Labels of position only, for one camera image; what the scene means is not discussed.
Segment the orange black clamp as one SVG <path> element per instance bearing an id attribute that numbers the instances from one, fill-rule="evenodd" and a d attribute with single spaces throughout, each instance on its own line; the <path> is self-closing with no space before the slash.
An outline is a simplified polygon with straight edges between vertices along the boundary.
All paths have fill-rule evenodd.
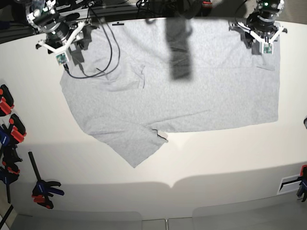
<path id="1" fill-rule="evenodd" d="M 24 124 L 21 122 L 20 118 L 17 114 L 12 114 L 9 119 L 9 134 L 12 138 L 10 143 L 11 144 L 19 144 L 24 141 L 26 136 L 26 128 Z"/>
<path id="2" fill-rule="evenodd" d="M 14 108 L 14 99 L 9 88 L 3 84 L 0 86 L 0 116 L 9 115 Z"/>

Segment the blue clamp right edge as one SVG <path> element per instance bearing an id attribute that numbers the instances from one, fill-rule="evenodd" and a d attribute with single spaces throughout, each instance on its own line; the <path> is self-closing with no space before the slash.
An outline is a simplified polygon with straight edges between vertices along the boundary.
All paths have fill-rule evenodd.
<path id="1" fill-rule="evenodd" d="M 303 165 L 300 173 L 301 182 L 297 191 L 297 197 L 302 198 L 301 202 L 307 200 L 307 166 Z"/>

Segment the blue black clamp left edge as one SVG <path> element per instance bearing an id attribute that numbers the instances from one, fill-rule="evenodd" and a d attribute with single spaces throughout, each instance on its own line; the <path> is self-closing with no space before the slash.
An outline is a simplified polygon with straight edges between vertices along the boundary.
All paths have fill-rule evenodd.
<path id="1" fill-rule="evenodd" d="M 23 160 L 17 154 L 17 142 L 8 133 L 5 125 L 0 126 L 0 180 L 6 186 L 7 202 L 11 203 L 10 185 L 19 178 L 20 169 L 16 165 L 17 162 Z"/>

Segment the blue orange bar clamp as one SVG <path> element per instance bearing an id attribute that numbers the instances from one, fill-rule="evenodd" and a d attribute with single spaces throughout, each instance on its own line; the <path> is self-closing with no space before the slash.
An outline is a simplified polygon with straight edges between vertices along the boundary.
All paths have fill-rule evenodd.
<path id="1" fill-rule="evenodd" d="M 38 205 L 47 209 L 53 209 L 54 205 L 50 198 L 53 197 L 54 194 L 60 196 L 64 196 L 65 194 L 63 190 L 56 188 L 61 187 L 61 183 L 57 181 L 44 181 L 38 171 L 33 153 L 30 151 L 28 152 L 28 155 L 37 179 L 37 182 L 32 190 L 32 198 Z"/>

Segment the grey T-shirt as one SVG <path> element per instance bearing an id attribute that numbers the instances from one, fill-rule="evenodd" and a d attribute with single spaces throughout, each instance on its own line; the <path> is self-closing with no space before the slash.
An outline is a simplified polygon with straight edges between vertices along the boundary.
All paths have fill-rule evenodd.
<path id="1" fill-rule="evenodd" d="M 156 19 L 113 26 L 112 64 L 102 30 L 60 84 L 81 130 L 132 167 L 167 142 L 160 131 L 198 132 L 276 122 L 280 42 L 246 48 L 227 19 Z"/>

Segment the orange black clamp lower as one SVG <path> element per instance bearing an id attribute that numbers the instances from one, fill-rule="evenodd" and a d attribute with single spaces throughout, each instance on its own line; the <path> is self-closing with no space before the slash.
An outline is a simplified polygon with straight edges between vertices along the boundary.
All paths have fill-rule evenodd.
<path id="1" fill-rule="evenodd" d="M 9 119 L 9 134 L 12 138 L 10 143 L 11 144 L 19 144 L 24 141 L 26 136 L 26 128 L 24 124 L 21 122 L 20 118 L 17 114 L 12 114 Z"/>

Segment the orange black clamp upper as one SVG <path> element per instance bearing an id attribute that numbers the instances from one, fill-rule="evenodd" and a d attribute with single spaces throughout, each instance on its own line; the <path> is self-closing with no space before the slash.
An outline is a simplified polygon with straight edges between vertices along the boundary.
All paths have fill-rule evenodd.
<path id="1" fill-rule="evenodd" d="M 0 86 L 0 116 L 9 115 L 14 108 L 14 99 L 9 88 L 3 84 Z"/>

